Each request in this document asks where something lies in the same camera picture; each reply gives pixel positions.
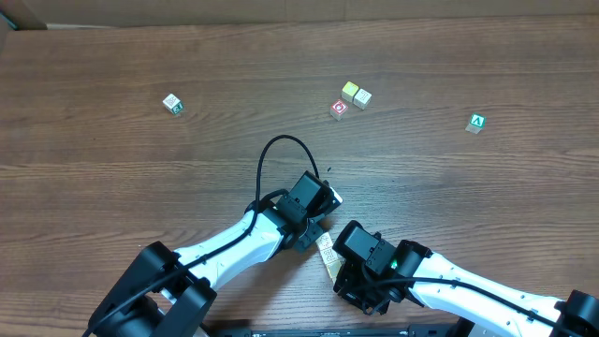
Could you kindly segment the yellow letter U block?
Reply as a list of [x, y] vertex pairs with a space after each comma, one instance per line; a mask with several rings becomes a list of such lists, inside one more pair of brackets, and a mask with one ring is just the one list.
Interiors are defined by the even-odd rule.
[[316, 245], [320, 251], [327, 250], [332, 247], [333, 242], [328, 232], [323, 233], [317, 240]]

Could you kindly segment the white animal picture block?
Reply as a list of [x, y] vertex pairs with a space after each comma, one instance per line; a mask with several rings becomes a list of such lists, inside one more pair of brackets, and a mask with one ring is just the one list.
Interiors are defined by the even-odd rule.
[[331, 265], [338, 260], [338, 256], [332, 248], [321, 249], [320, 254], [326, 266]]

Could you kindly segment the white maze picture block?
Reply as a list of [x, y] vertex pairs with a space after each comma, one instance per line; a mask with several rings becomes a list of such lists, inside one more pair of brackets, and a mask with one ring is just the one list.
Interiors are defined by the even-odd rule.
[[341, 260], [334, 260], [331, 263], [326, 265], [327, 272], [329, 274], [329, 278], [332, 282], [335, 282], [341, 267], [343, 266], [343, 262]]

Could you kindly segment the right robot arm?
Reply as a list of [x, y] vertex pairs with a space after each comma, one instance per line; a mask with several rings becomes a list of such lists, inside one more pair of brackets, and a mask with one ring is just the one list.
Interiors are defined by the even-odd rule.
[[596, 336], [598, 299], [574, 290], [567, 300], [525, 293], [468, 272], [438, 253], [403, 241], [334, 243], [345, 258], [334, 291], [364, 314], [409, 300], [449, 312], [501, 336]]

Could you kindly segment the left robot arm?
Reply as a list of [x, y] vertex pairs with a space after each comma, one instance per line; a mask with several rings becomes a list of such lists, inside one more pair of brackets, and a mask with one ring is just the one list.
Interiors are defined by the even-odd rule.
[[205, 242], [175, 250], [154, 242], [139, 252], [100, 302], [85, 333], [193, 336], [219, 288], [283, 250], [305, 250], [322, 235], [325, 215], [322, 209], [268, 203]]

